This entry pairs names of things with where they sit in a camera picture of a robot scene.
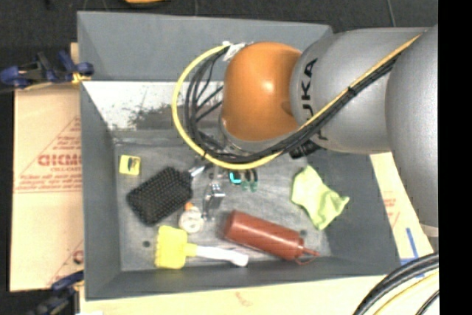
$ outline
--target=red plastic bottle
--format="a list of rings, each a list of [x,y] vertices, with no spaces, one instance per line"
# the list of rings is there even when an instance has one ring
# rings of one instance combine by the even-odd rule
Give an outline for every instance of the red plastic bottle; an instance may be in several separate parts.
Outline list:
[[[225,239],[267,252],[284,260],[295,260],[304,254],[319,256],[319,252],[304,247],[297,231],[233,210],[226,219]]]

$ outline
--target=blue clamp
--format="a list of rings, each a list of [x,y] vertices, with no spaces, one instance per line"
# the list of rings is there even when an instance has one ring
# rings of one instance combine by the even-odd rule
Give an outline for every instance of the blue clamp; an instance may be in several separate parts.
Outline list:
[[[47,300],[30,310],[26,315],[59,315],[70,306],[72,300],[77,300],[77,292],[74,285],[83,280],[83,271],[70,274],[67,277],[53,283],[51,290],[55,293]]]
[[[94,67],[88,62],[75,64],[65,50],[58,53],[58,62],[52,64],[39,52],[34,61],[23,66],[11,66],[0,71],[0,81],[14,88],[25,89],[42,83],[70,83],[81,77],[91,77]]]

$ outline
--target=green microfiber cloth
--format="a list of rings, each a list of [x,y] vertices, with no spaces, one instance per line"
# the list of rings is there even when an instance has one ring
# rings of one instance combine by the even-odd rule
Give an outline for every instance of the green microfiber cloth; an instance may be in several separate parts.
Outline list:
[[[322,230],[341,214],[349,197],[340,196],[327,187],[308,165],[294,178],[291,200],[304,207],[315,227]]]

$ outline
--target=cardboard sheet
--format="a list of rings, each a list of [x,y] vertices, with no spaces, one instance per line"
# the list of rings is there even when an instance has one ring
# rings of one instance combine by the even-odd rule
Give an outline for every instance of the cardboard sheet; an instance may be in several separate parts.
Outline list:
[[[74,86],[15,93],[10,290],[83,269],[80,106]]]

